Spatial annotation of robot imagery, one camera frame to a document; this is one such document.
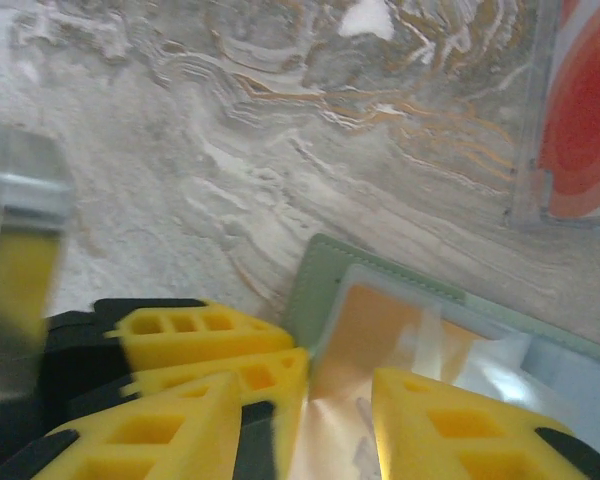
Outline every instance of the transparent plastic case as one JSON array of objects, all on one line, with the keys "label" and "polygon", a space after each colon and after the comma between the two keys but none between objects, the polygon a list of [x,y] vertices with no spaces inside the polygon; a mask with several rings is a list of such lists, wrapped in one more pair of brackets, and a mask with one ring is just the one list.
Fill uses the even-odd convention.
[{"label": "transparent plastic case", "polygon": [[600,0],[543,2],[510,223],[600,228]]},{"label": "transparent plastic case", "polygon": [[73,203],[57,145],[0,125],[0,404],[35,385],[46,300]]}]

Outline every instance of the yellow object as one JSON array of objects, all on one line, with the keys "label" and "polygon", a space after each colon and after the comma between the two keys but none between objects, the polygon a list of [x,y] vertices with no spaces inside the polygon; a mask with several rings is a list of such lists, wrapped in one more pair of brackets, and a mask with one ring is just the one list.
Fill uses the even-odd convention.
[{"label": "yellow object", "polygon": [[223,373],[62,425],[80,438],[34,480],[231,480],[239,387]]},{"label": "yellow object", "polygon": [[117,326],[107,336],[120,338],[134,371],[293,347],[281,328],[217,304],[142,308]]},{"label": "yellow object", "polygon": [[0,234],[0,321],[34,352],[44,348],[44,318],[60,236],[4,229]]},{"label": "yellow object", "polygon": [[179,365],[133,374],[135,382],[123,394],[152,395],[217,372],[238,375],[243,405],[269,401],[275,405],[274,448],[278,478],[287,478],[302,402],[307,388],[309,356],[295,348],[275,353],[245,355],[190,365]]},{"label": "yellow object", "polygon": [[407,371],[378,369],[373,421],[383,480],[581,480],[534,430],[550,418]]}]

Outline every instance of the marble surface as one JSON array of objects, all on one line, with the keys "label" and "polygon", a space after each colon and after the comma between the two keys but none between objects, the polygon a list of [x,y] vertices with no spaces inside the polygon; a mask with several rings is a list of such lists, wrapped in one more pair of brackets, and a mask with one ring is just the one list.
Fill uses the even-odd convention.
[{"label": "marble surface", "polygon": [[77,185],[54,311],[275,321],[326,232],[600,342],[600,233],[503,221],[539,0],[369,1],[0,0],[0,121]]}]

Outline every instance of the plastic packaging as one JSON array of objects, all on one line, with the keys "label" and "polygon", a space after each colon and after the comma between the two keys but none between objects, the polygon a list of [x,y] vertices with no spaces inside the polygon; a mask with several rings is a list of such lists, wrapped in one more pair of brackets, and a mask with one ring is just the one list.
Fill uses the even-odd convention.
[{"label": "plastic packaging", "polygon": [[541,2],[538,15],[516,227],[600,227],[600,0],[565,1],[560,15],[558,3]]},{"label": "plastic packaging", "polygon": [[291,479],[380,479],[370,420],[379,367],[409,370],[569,426],[575,413],[569,403],[521,369],[531,336],[500,329],[487,339],[446,314],[443,319],[444,302],[422,301],[353,286],[334,307],[314,363]]}]

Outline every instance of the red circle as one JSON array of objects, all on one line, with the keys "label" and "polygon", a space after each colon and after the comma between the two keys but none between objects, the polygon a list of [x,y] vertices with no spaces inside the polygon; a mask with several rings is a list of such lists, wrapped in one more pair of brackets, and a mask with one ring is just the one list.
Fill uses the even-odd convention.
[{"label": "red circle", "polygon": [[600,181],[600,11],[585,30],[556,77],[540,155],[565,195]]}]

